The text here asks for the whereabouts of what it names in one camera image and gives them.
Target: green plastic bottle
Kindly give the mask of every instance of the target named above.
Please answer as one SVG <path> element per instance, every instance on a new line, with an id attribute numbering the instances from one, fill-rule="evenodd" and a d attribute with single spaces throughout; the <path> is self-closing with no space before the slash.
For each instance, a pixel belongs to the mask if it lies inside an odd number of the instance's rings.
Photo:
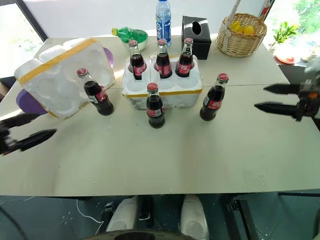
<path id="1" fill-rule="evenodd" d="M 128 27 L 112 28 L 112 35 L 118 36 L 125 44 L 130 40 L 136 40 L 140 44 L 148 38 L 148 34 L 145 31 Z"/>

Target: white table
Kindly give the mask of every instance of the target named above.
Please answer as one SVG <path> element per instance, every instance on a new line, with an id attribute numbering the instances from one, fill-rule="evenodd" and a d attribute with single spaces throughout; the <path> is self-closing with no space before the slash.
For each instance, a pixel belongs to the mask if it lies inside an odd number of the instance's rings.
<path id="1" fill-rule="evenodd" d="M 115 75 L 129 52 L 119 39 L 98 38 L 114 53 Z M 178 55 L 179 37 L 169 53 Z M 50 39 L 52 44 L 65 39 Z M 156 51 L 149 38 L 148 55 Z M 295 104 L 294 95 L 274 95 L 265 85 L 287 82 L 264 46 L 248 58 L 231 58 L 213 41 L 208 60 L 200 60 L 203 92 L 192 108 L 168 109 L 160 129 L 144 111 L 121 96 L 121 76 L 107 93 L 110 116 L 87 105 L 66 120 L 48 114 L 12 128 L 22 139 L 57 128 L 46 142 L 0 157 L 0 194 L 24 196 L 111 196 L 136 194 L 240 193 L 319 188 L 320 134 L 309 118 L 267 114 L 255 103 Z M 202 101 L 218 73 L 230 75 L 222 108 L 212 122 L 199 117 Z M 1 116 L 15 111 L 15 84 L 0 104 Z"/>

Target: red bottle cap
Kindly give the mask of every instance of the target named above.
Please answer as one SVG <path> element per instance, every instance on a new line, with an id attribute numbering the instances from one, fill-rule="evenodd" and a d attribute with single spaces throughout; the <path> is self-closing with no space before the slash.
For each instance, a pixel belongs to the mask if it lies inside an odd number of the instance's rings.
<path id="1" fill-rule="evenodd" d="M 218 75 L 218 79 L 227 82 L 229 80 L 229 76 L 226 73 L 220 73 Z"/>
<path id="2" fill-rule="evenodd" d="M 130 46 L 130 47 L 135 47 L 135 46 L 137 46 L 137 45 L 138 45 L 137 40 L 132 39 L 132 40 L 129 41 L 129 46 Z"/>
<path id="3" fill-rule="evenodd" d="M 158 40 L 158 45 L 163 46 L 166 45 L 167 41 L 165 39 L 159 39 Z"/>
<path id="4" fill-rule="evenodd" d="M 79 68 L 76 71 L 76 74 L 78 74 L 78 76 L 84 76 L 88 73 L 88 70 L 86 68 Z"/>
<path id="5" fill-rule="evenodd" d="M 187 37 L 187 38 L 184 39 L 184 42 L 186 44 L 192 44 L 194 42 L 194 40 L 191 37 Z"/>
<path id="6" fill-rule="evenodd" d="M 158 89 L 158 85 L 155 82 L 150 82 L 146 88 L 148 91 L 155 91 Z"/>

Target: cola bottle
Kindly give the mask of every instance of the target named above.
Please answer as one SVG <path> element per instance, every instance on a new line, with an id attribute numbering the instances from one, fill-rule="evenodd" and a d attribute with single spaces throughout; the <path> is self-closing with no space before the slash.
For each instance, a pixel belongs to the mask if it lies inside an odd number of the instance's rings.
<path id="1" fill-rule="evenodd" d="M 169 55 L 167 52 L 167 41 L 165 39 L 158 40 L 158 53 L 154 68 L 159 72 L 161 79 L 167 79 L 172 75 Z"/>
<path id="2" fill-rule="evenodd" d="M 130 48 L 130 65 L 132 67 L 133 76 L 135 80 L 141 80 L 142 73 L 146 70 L 147 65 L 138 49 L 138 42 L 136 40 L 129 41 L 129 48 Z"/>
<path id="3" fill-rule="evenodd" d="M 209 90 L 200 110 L 200 117 L 205 121 L 211 121 L 216 117 L 225 96 L 225 85 L 229 77 L 226 73 L 220 73 L 215 84 Z"/>
<path id="4" fill-rule="evenodd" d="M 146 114 L 149 117 L 149 124 L 155 129 L 165 124 L 165 109 L 158 93 L 158 85 L 151 82 L 147 85 L 148 98 L 146 100 Z"/>
<path id="5" fill-rule="evenodd" d="M 84 80 L 84 91 L 98 112 L 104 116 L 112 114 L 114 112 L 114 106 L 110 102 L 104 87 L 92 79 L 86 68 L 79 68 L 76 73 L 79 78 Z"/>
<path id="6" fill-rule="evenodd" d="M 192 44 L 194 40 L 192 38 L 185 38 L 182 53 L 179 61 L 176 63 L 175 73 L 182 78 L 189 77 L 190 69 L 193 68 L 192 57 Z"/>

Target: blue label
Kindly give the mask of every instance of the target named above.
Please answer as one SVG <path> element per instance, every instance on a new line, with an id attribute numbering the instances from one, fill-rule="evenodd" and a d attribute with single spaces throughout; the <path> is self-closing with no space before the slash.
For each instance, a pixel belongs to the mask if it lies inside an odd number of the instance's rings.
<path id="1" fill-rule="evenodd" d="M 157 40 L 165 39 L 167 43 L 171 41 L 171 19 L 163 24 L 158 18 L 156 22 L 156 38 Z"/>

